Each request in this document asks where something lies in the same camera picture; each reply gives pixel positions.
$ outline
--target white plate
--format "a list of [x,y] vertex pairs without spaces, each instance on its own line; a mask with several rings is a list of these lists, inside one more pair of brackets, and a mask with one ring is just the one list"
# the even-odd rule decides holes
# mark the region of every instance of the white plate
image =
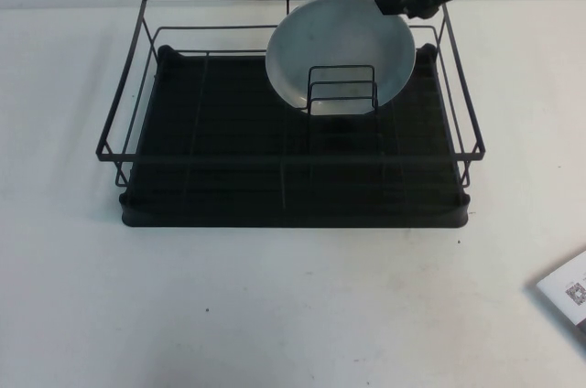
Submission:
[[[309,82],[371,81],[371,68],[309,70],[314,66],[368,65],[374,69],[378,104],[391,101],[407,84],[415,65],[415,42],[400,16],[384,16],[374,0],[310,0],[277,27],[266,49],[266,73],[283,100],[308,105]],[[312,115],[371,112],[373,84],[315,84]]]

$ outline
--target dish drying rack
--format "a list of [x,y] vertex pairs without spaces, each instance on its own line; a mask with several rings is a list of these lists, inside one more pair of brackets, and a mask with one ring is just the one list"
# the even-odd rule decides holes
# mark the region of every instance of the dish drying rack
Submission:
[[[485,147],[446,6],[435,19],[410,25],[418,45],[413,74],[382,106],[375,69],[368,64],[353,65],[371,72],[372,78],[360,81],[320,81],[313,76],[320,67],[310,70],[308,104],[300,110],[272,90],[265,48],[208,48],[209,40],[201,41],[206,48],[191,47],[202,32],[218,39],[234,32],[245,38],[260,30],[270,35],[304,1],[142,0],[96,150],[101,161],[114,163],[115,184],[125,189],[120,195],[125,224],[461,227],[467,222],[470,165],[483,159]],[[253,13],[270,13],[274,23],[193,26],[166,19],[183,14],[177,10],[181,5],[207,17],[229,7],[238,11],[243,3],[268,5],[270,11]],[[154,22],[148,19],[151,6]],[[171,42],[173,33],[182,40]],[[333,68],[343,75],[347,66]],[[313,102],[324,102],[314,88],[356,83],[372,87],[371,113],[310,115]]]

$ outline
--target qr code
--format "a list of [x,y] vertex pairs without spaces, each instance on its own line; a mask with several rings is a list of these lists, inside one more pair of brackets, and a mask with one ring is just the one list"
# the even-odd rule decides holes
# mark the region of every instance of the qr code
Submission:
[[576,283],[574,286],[569,288],[566,293],[578,306],[586,303],[586,289],[584,289],[580,283]]

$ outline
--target black drip tray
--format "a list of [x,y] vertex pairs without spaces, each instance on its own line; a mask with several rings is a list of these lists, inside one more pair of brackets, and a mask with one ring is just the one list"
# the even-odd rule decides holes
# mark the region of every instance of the black drip tray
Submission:
[[[459,227],[469,197],[453,162],[353,164],[356,156],[450,156],[435,72],[421,48],[406,88],[373,113],[308,117],[268,82],[264,57],[158,51],[137,153],[222,156],[194,164],[135,163],[120,200],[132,226]],[[250,164],[254,156],[306,156]],[[327,165],[321,156],[338,156]]]

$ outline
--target white table surface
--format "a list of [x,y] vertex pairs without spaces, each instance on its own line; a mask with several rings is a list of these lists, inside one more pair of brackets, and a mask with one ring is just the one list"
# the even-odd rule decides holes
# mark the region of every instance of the white table surface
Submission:
[[0,12],[0,386],[583,386],[533,284],[586,249],[586,2],[450,10],[468,225],[311,231],[125,227],[94,150],[136,8]]

